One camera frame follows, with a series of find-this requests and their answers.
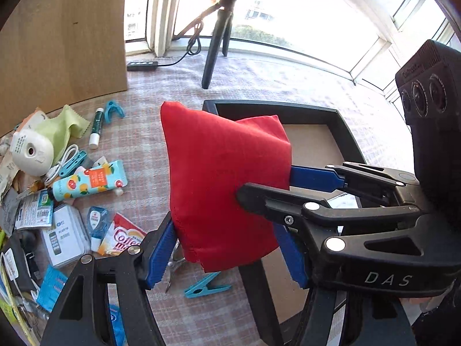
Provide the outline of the green white lip balm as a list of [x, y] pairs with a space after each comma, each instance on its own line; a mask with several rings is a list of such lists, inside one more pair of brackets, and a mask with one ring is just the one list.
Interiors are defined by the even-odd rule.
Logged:
[[93, 119], [91, 134], [88, 141], [88, 147], [91, 150], [96, 150], [99, 147], [99, 140], [102, 132], [102, 124], [104, 117], [104, 109], [97, 108]]

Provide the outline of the black power strip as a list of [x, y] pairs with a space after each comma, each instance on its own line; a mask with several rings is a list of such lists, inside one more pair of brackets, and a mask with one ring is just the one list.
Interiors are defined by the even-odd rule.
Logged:
[[159, 64], [157, 61], [132, 61], [126, 64], [128, 72], [150, 72], [155, 71]]

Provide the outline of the wooden board panel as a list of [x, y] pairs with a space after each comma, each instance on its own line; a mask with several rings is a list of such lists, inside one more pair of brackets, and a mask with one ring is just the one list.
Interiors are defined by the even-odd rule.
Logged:
[[127, 89], [125, 0], [20, 0], [1, 29], [1, 133]]

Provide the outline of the silver metal clip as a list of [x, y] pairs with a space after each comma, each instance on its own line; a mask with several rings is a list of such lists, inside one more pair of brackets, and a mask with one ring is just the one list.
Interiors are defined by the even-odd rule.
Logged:
[[182, 267], [185, 261], [186, 259], [184, 257], [182, 246], [180, 244], [180, 241], [177, 240], [171, 253], [171, 256], [169, 258], [169, 261], [167, 263], [167, 268], [165, 271], [165, 276], [167, 278], [167, 286], [165, 288], [165, 292], [169, 291], [175, 273], [180, 267]]

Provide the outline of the black tripod stand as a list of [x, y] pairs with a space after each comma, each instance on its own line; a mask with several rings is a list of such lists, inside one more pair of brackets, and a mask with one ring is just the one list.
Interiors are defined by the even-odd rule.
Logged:
[[216, 24], [213, 29], [202, 75], [203, 89], [209, 88], [220, 47], [223, 47], [223, 54], [227, 56], [236, 1], [237, 0], [219, 0]]

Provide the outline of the white card box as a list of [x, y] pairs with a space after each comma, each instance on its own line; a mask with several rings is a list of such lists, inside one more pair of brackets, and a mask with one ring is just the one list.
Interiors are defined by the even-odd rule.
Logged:
[[91, 242], [80, 212], [72, 205], [60, 205], [52, 215], [52, 226], [41, 230], [48, 260], [60, 269], [91, 252]]

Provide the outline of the orange print hand cream tube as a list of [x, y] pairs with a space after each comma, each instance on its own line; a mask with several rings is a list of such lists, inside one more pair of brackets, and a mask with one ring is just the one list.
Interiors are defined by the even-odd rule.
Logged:
[[116, 160], [57, 180], [47, 192], [51, 200], [63, 202], [107, 191], [122, 195], [127, 185], [123, 161]]

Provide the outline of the coffee mate sachet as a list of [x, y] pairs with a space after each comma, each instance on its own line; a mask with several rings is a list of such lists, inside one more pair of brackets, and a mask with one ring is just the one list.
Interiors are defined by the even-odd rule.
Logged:
[[140, 245], [146, 234], [125, 216], [116, 213], [97, 253], [102, 256], [117, 256], [133, 245]]

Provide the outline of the blue wet wipe packet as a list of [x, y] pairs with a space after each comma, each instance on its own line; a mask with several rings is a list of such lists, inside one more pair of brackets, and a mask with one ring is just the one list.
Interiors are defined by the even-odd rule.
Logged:
[[48, 266], [37, 297], [37, 304], [51, 313], [68, 277], [52, 266]]

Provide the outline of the black wooden tray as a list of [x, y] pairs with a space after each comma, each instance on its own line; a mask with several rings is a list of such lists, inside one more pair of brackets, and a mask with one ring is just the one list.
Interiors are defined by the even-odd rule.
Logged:
[[[279, 143], [270, 154], [295, 166], [321, 167], [365, 158], [336, 109], [275, 101], [206, 100], [202, 109], [228, 120], [275, 116], [281, 124]], [[264, 345], [287, 345], [299, 324], [306, 292], [292, 281], [281, 250], [240, 266], [243, 287]]]

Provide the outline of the pink plaid tablecloth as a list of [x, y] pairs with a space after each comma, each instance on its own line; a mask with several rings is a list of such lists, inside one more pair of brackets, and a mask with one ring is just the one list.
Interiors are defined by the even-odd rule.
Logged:
[[[219, 59], [209, 89], [202, 89], [202, 55], [154, 72], [130, 72], [128, 88], [113, 99], [126, 116], [102, 130], [95, 159], [121, 159], [129, 184], [123, 195], [106, 192], [77, 199], [86, 215], [92, 205], [121, 213], [146, 231], [156, 229], [169, 208], [169, 163], [159, 116], [161, 104], [178, 101], [201, 109], [209, 99], [277, 101], [336, 109], [367, 163], [413, 170], [411, 134], [399, 108], [369, 84], [356, 84], [313, 67], [264, 56], [231, 53]], [[202, 277], [197, 264], [183, 265], [171, 282], [148, 298], [168, 345], [261, 345], [241, 275], [217, 278], [230, 289], [196, 300], [184, 290]]]

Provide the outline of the blue plastic clothespin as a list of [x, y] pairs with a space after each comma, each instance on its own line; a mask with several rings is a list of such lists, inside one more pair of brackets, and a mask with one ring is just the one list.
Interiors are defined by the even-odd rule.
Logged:
[[213, 281], [220, 275], [220, 272], [208, 273], [201, 280], [192, 284], [184, 291], [184, 296], [188, 299], [200, 298], [213, 294], [219, 294], [231, 289], [231, 285], [213, 286]]

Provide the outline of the red cloth bean bag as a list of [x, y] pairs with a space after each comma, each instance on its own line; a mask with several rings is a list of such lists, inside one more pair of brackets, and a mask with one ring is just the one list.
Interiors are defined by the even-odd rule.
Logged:
[[205, 272], [247, 265], [277, 249], [271, 222], [237, 201], [246, 183], [287, 190], [292, 164], [270, 154], [275, 116], [232, 121], [166, 101], [160, 119], [169, 159], [169, 208], [189, 262]]

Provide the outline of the green microfiber cloth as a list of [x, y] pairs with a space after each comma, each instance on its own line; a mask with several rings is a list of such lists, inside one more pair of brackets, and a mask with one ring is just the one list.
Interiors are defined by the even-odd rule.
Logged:
[[67, 149], [69, 139], [82, 138], [89, 128], [90, 122], [75, 112], [70, 106], [64, 105], [58, 116], [39, 123], [35, 131], [47, 138], [53, 146], [53, 165], [56, 165]]

